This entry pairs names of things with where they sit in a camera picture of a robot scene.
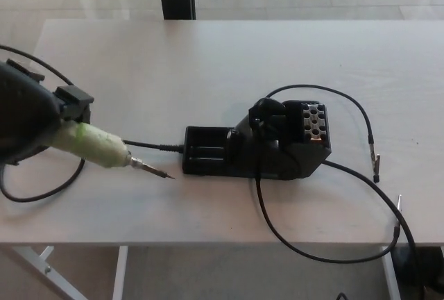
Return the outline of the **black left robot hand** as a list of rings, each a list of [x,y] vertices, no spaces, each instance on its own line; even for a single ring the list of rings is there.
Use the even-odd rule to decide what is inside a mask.
[[[1,63],[1,164],[15,165],[47,148],[61,121],[90,123],[94,97],[75,85],[50,91],[44,76],[8,59]]]

